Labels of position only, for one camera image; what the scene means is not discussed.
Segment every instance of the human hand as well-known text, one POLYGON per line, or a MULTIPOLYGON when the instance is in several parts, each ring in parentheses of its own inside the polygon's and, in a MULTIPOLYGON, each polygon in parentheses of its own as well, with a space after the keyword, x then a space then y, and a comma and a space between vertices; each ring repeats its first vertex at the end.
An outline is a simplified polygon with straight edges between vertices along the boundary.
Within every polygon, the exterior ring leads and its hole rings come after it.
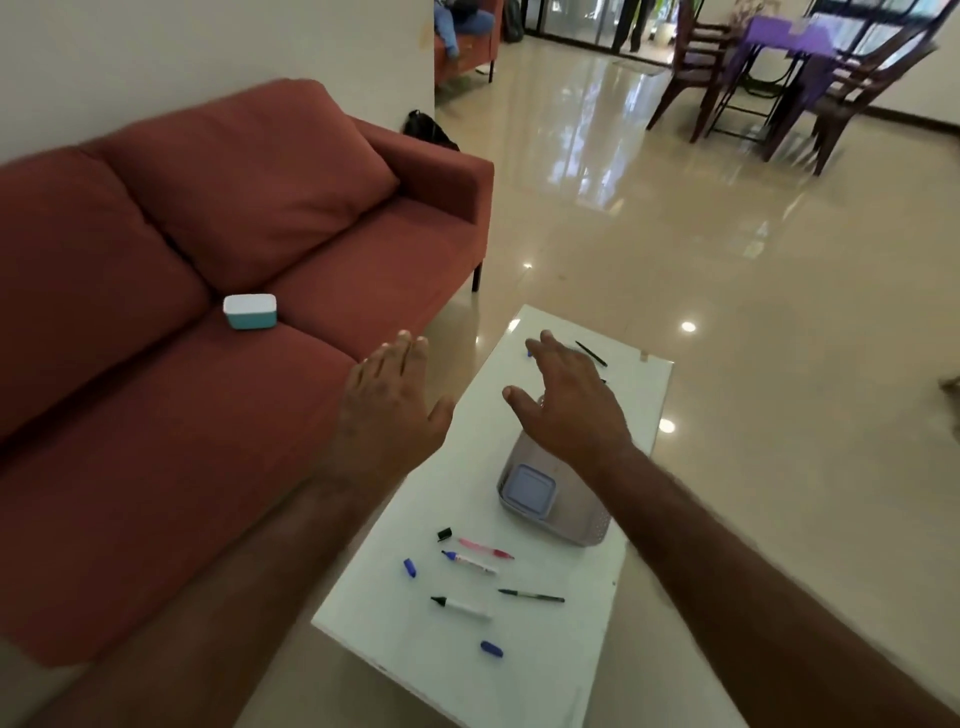
POLYGON ((593 486, 604 466, 634 449, 623 410, 589 357, 549 331, 527 339, 527 350, 543 374, 543 406, 519 387, 507 387, 503 399, 534 442, 593 486))
POLYGON ((444 443, 453 399, 428 412, 424 401, 427 340, 401 331, 350 372, 336 432, 321 475, 351 489, 386 495, 444 443))

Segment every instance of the purple tablecloth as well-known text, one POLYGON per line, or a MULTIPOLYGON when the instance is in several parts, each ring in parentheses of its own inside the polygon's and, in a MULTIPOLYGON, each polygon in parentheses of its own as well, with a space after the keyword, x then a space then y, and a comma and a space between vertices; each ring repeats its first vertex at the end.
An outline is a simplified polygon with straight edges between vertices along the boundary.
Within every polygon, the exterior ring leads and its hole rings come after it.
POLYGON ((832 82, 836 59, 830 33, 823 26, 813 23, 801 34, 791 34, 792 28, 793 23, 786 18, 766 15, 753 17, 724 72, 725 84, 736 83, 755 49, 775 48, 790 55, 809 56, 800 78, 804 89, 802 103, 805 108, 826 93, 832 82))

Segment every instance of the sofa seat cushion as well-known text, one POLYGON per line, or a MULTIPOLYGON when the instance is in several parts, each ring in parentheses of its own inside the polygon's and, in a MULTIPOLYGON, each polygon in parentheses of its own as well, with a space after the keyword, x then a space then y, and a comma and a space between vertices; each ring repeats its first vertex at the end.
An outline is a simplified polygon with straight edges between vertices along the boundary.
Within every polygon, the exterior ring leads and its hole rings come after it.
POLYGON ((130 632, 308 471, 353 364, 211 312, 6 452, 4 634, 65 665, 130 632))
POLYGON ((397 197, 267 285, 277 316, 361 360, 423 331, 480 259, 475 225, 397 197))
POLYGON ((102 161, 57 149, 0 167, 0 439, 208 306, 102 161))
POLYGON ((399 184, 308 80, 141 121, 90 148, 222 293, 252 291, 399 184))

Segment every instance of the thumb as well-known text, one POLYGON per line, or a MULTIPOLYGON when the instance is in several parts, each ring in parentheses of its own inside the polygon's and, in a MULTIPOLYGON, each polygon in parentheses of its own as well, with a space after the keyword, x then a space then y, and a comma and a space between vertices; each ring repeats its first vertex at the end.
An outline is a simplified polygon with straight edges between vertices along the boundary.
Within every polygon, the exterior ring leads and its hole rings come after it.
POLYGON ((433 410, 427 417, 427 421, 430 423, 441 444, 443 444, 446 439, 446 432, 450 429, 450 423, 453 422, 453 408, 455 405, 456 402, 452 397, 444 395, 433 405, 433 410))
POLYGON ((514 410, 514 414, 520 420, 523 429, 527 431, 527 434, 530 434, 531 429, 536 428, 542 415, 542 410, 537 403, 519 387, 507 387, 503 390, 503 399, 514 410))

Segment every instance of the teal container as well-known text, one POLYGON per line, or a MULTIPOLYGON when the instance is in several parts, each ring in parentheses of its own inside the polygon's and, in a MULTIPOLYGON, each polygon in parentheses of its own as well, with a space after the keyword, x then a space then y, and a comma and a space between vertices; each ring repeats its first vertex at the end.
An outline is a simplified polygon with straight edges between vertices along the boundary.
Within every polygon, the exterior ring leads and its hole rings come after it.
POLYGON ((244 293, 224 299, 224 313, 238 330, 276 326, 276 296, 272 293, 244 293))

